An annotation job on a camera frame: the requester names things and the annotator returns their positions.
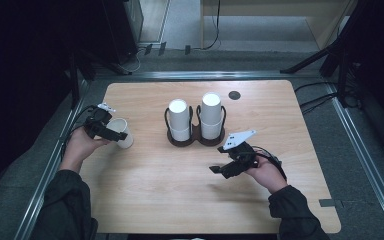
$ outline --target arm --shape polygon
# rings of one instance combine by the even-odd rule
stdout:
[[[280,239],[329,239],[320,222],[307,205],[307,199],[296,188],[289,186],[277,168],[267,159],[257,156],[258,167],[246,171],[272,194],[269,197],[270,214],[282,218]]]
[[[83,161],[108,142],[91,139],[83,128],[73,132],[59,171],[46,189],[30,239],[87,239],[91,235],[90,190],[78,173]]]

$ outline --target dark wooden cup holder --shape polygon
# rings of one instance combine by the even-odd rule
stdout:
[[[188,140],[186,140],[186,141],[177,141],[171,135],[170,125],[168,124],[168,120],[167,120],[167,112],[169,111],[169,109],[167,108],[165,113],[164,113],[164,118],[165,118],[165,122],[166,122],[166,126],[167,126],[167,138],[168,138],[168,141],[171,144],[173,144],[174,146],[176,146],[176,147],[186,147],[186,146],[189,146],[189,145],[191,145],[196,140],[198,142],[200,142],[202,145],[208,146],[208,147],[216,146],[217,144],[221,143],[223,141],[224,135],[225,135],[224,123],[226,121],[226,109],[224,108],[224,106],[221,106],[221,109],[224,112],[224,116],[223,116],[223,122],[221,124],[220,135],[217,138],[209,140],[209,139],[205,139],[205,138],[202,137],[202,134],[201,134],[201,118],[199,117],[199,113],[201,112],[201,106],[198,105],[198,107],[196,109],[198,120],[199,120],[198,125],[195,126],[195,125],[191,124],[192,117],[193,117],[193,110],[192,110],[192,107],[189,107],[189,115],[190,115],[189,125],[191,126],[191,128],[190,128],[191,129],[191,133],[190,133],[191,137]]]

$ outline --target dark sleeve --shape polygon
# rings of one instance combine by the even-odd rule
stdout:
[[[90,190],[79,174],[58,171],[49,183],[30,239],[89,239]]]
[[[296,188],[287,186],[269,197],[270,215],[281,218],[280,239],[329,239],[320,221],[307,205],[307,199]]]

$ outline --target white cup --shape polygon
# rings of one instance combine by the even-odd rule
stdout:
[[[107,124],[107,128],[116,132],[127,133],[127,137],[124,140],[119,140],[117,145],[121,148],[129,148],[133,144],[133,136],[130,133],[127,121],[123,118],[115,118]]]
[[[202,97],[201,121],[208,125],[216,125],[221,120],[221,100],[215,92],[208,92]]]
[[[170,127],[177,131],[189,128],[190,116],[188,105],[182,99],[174,99],[168,105]]]
[[[191,138],[190,128],[178,131],[170,127],[170,132],[173,139],[179,142],[183,142]]]
[[[216,139],[220,136],[222,122],[220,120],[217,124],[209,125],[201,121],[201,136],[207,140]]]

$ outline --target tripod leg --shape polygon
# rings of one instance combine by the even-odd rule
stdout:
[[[303,69],[304,67],[310,65],[311,63],[319,60],[320,58],[322,58],[326,55],[331,56],[331,55],[337,54],[338,51],[342,51],[342,44],[340,43],[340,41],[338,39],[336,39],[329,46],[325,47],[324,49],[320,50],[316,54],[305,59],[304,61],[296,64],[295,66],[292,66],[288,69],[280,70],[280,73],[296,73],[299,70]]]
[[[320,58],[326,56],[329,53],[329,51],[325,49],[319,51],[318,53],[310,56],[309,58],[305,59],[304,61],[296,64],[295,66],[292,66],[288,69],[280,70],[280,73],[296,73],[299,70],[303,69],[304,67],[310,65],[311,63],[319,60]]]

